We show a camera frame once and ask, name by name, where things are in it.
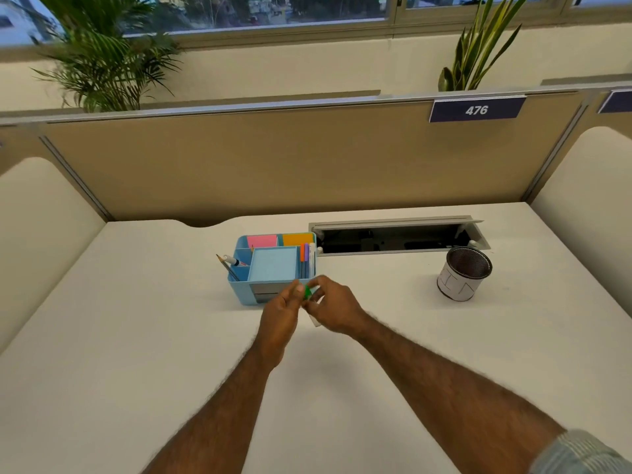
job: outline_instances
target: light blue sticky note pad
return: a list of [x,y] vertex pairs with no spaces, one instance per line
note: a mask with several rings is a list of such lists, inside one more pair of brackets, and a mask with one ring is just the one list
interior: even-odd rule
[[287,281],[296,278],[296,246],[255,248],[248,281]]

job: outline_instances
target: desk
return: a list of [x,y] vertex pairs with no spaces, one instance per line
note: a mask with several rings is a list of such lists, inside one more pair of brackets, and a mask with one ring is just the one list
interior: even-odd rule
[[[632,320],[523,203],[108,223],[0,356],[0,471],[136,473],[255,334],[215,253],[309,222],[470,214],[494,271],[466,303],[445,252],[327,256],[376,317],[632,458]],[[304,311],[270,376],[244,473],[456,473],[380,366]]]

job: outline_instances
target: hairy forearm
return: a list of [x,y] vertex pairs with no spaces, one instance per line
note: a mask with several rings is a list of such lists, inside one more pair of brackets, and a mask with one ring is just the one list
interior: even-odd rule
[[352,333],[462,474],[526,474],[564,429],[510,390],[367,316]]
[[241,473],[270,371],[253,345],[144,474]]

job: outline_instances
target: shirt sleeve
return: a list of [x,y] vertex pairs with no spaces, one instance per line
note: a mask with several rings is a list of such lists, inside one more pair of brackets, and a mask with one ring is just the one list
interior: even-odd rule
[[632,463],[588,432],[570,430],[537,457],[529,474],[632,474]]

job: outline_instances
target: potted plant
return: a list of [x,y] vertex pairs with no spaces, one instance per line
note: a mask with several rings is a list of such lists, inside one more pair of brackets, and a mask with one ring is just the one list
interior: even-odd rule
[[47,19],[53,43],[44,56],[55,60],[51,71],[36,72],[72,94],[86,112],[140,109],[166,71],[177,71],[178,44],[152,31],[157,4],[147,0],[40,0],[56,20]]
[[518,10],[526,0],[502,0],[496,7],[494,15],[488,20],[494,0],[478,0],[474,23],[469,30],[463,28],[463,32],[456,44],[456,53],[452,69],[445,67],[438,77],[438,90],[440,92],[452,92],[459,90],[476,90],[478,84],[496,63],[496,60],[505,53],[513,40],[516,39],[519,25],[498,51],[492,62],[487,64],[498,39],[507,28]]

